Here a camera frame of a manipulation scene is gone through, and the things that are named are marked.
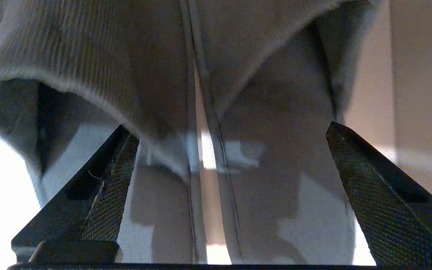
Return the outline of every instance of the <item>knurled metal surface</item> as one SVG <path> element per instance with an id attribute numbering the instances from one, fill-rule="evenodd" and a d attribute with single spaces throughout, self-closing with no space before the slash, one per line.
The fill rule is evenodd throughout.
<path id="1" fill-rule="evenodd" d="M 377 265 L 432 265 L 432 233 L 362 154 L 347 142 L 328 141 Z"/>
<path id="2" fill-rule="evenodd" d="M 116 241 L 134 168 L 138 140 L 129 135 L 109 164 L 100 191 L 79 235 L 80 240 Z"/>

